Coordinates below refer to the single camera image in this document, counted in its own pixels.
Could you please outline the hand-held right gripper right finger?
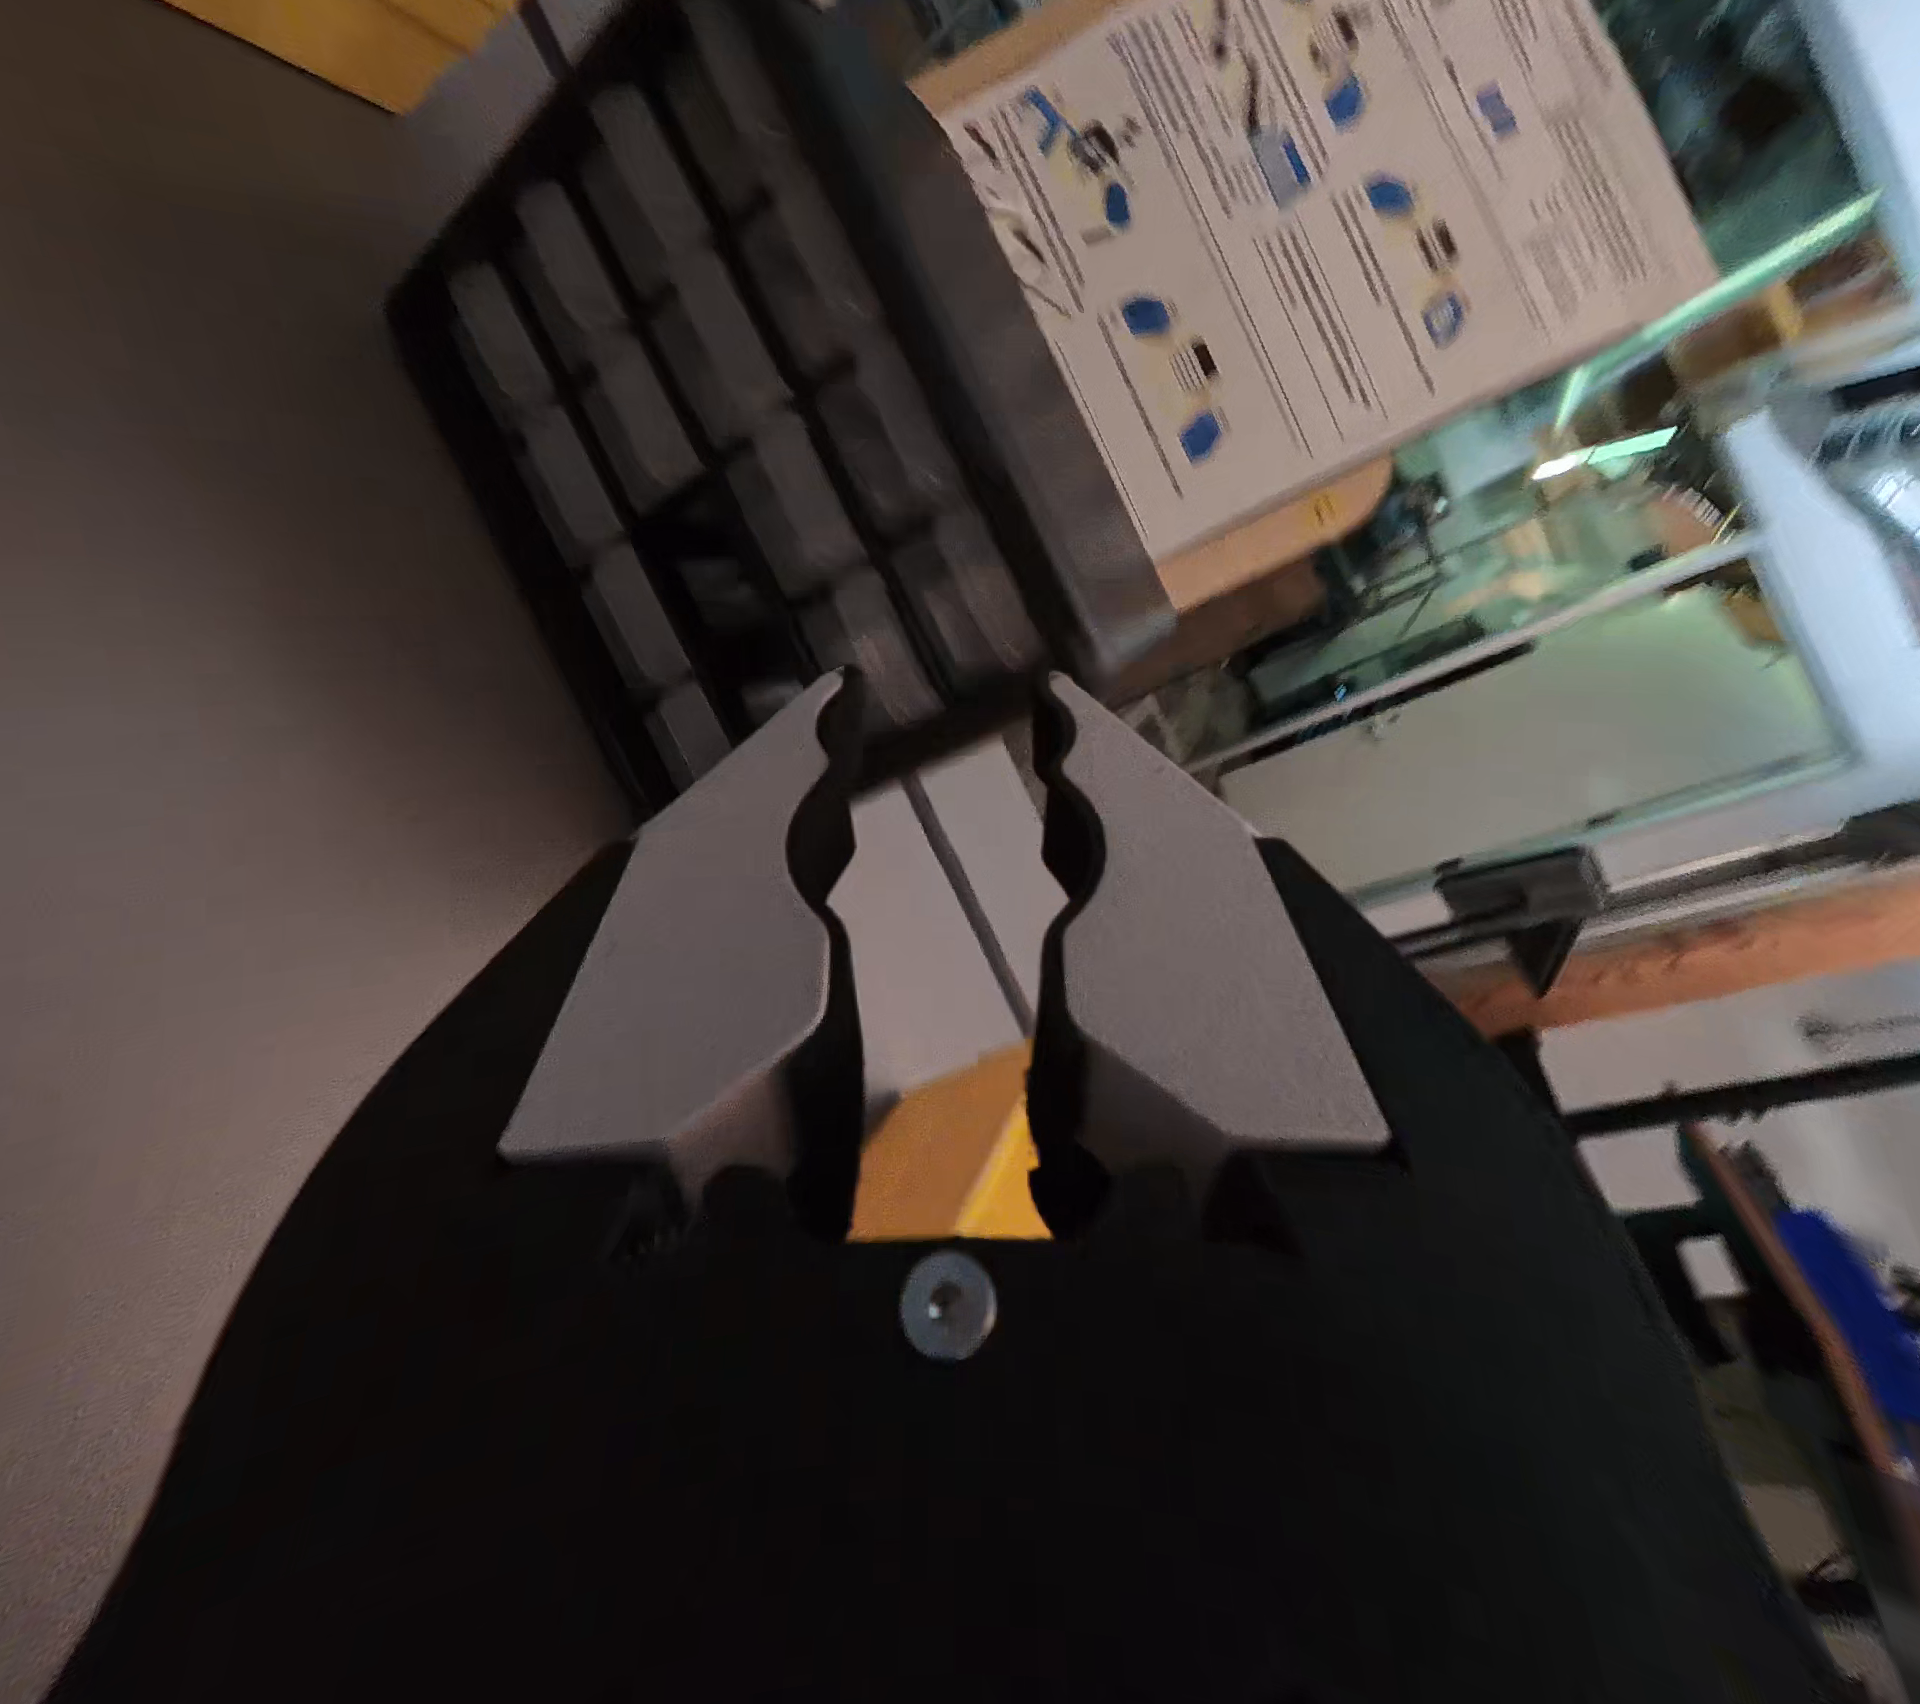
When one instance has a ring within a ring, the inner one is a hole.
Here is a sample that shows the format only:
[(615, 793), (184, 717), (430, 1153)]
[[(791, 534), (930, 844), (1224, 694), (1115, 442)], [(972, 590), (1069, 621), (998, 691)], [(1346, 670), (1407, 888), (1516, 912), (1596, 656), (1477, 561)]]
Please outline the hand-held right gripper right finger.
[(1377, 1160), (1388, 1119), (1257, 829), (1064, 672), (1038, 685), (1041, 960), (1029, 1174), (1048, 1232), (1122, 1180), (1208, 1212), (1233, 1165)]

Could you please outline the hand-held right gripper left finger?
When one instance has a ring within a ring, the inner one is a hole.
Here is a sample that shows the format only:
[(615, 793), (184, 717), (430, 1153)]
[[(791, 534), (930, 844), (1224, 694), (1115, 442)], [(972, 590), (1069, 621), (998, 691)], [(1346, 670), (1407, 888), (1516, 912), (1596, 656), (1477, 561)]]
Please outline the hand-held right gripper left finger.
[(852, 1232), (867, 1073), (852, 939), (867, 691), (833, 668), (637, 832), (498, 1138), (514, 1165), (641, 1163), (693, 1212), (754, 1169)]

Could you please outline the black drawer cabinet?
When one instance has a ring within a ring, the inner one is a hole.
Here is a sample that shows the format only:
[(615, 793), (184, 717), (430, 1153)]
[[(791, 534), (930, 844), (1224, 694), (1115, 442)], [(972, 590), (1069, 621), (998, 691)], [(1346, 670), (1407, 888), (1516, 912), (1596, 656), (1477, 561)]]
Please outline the black drawer cabinet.
[[(540, 111), (571, 79), (599, 67), (621, 21), (663, 1), (616, 3), (387, 298), (399, 361), (464, 479), (628, 813), (638, 821), (663, 811), (688, 787), (651, 796), (622, 775), (609, 735), (569, 670), (579, 657), (544, 624), (539, 582), (523, 577), (516, 567), (516, 525), (505, 519), (491, 474), (481, 466), (492, 437), (487, 425), (447, 416), (449, 371), (437, 347), (420, 344), (418, 326), (422, 260), (506, 173), (510, 152)], [(774, 0), (739, 1), (768, 6)], [(780, 1), (807, 11), (807, 23), (768, 23), (778, 38), (770, 58), (780, 83), (794, 96), (791, 110), (807, 120), (807, 137), (824, 156), (833, 202), (856, 249), (883, 277), (880, 295), (892, 323), (919, 352), (921, 365), (932, 371), (947, 429), (974, 472), (980, 507), (1019, 573), (1047, 645), (1014, 713), (943, 755), (883, 774), (864, 725), (859, 785), (872, 787), (916, 775), (1007, 732), (1033, 705), (1036, 683), (1050, 672), (1092, 688), (1113, 683), (1171, 634), (1175, 610), (949, 136), (835, 11), (812, 0)]]

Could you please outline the set of clear cabinet drawers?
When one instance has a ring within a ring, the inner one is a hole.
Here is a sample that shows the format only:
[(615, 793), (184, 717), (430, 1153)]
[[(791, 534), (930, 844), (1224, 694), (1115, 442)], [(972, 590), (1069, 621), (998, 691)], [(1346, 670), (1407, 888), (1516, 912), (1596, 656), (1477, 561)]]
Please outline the set of clear cabinet drawers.
[(417, 335), (621, 774), (688, 787), (808, 683), (884, 775), (1047, 657), (935, 373), (772, 61), (782, 0), (622, 20), (422, 260)]

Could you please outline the black table clamp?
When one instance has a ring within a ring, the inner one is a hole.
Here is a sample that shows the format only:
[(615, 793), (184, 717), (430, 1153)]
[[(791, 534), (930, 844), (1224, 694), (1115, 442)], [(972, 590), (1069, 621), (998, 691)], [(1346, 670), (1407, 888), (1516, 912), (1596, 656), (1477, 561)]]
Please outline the black table clamp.
[(1582, 929), (1613, 899), (1594, 851), (1558, 848), (1437, 870), (1446, 923), (1428, 942), (1431, 955), (1501, 945), (1534, 1000), (1565, 973)]

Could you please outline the brown cardboard sheet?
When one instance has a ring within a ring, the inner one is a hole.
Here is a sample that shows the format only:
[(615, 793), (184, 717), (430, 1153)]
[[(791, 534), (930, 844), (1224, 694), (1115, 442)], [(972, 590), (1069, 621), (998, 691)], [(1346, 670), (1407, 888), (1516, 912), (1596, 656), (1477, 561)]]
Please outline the brown cardboard sheet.
[(1298, 494), (1156, 561), (1177, 612), (1194, 612), (1352, 535), (1395, 478), (1391, 456), (1325, 476)]

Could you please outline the wooden workbench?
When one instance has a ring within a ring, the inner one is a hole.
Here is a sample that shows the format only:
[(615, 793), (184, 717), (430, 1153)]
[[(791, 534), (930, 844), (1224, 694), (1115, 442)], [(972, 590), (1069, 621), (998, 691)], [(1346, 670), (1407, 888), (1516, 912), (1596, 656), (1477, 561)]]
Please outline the wooden workbench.
[(1545, 995), (1509, 961), (1428, 978), (1486, 1035), (1625, 1020), (1918, 957), (1916, 866), (1575, 948)]

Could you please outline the blue object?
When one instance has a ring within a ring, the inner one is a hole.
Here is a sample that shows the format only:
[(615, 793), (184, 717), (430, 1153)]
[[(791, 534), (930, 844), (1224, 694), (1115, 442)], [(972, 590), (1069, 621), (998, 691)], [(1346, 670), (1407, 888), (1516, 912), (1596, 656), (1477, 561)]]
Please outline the blue object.
[(1825, 1212), (1791, 1205), (1776, 1232), (1797, 1269), (1837, 1325), (1874, 1395), (1916, 1419), (1918, 1343), (1856, 1239)]

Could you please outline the printed instruction poster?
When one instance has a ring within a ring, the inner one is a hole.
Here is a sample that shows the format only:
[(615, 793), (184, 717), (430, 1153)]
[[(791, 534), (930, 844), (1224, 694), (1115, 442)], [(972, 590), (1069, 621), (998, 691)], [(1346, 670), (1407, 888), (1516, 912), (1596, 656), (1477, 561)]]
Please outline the printed instruction poster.
[(1122, 0), (941, 83), (1161, 565), (1719, 281), (1592, 0)]

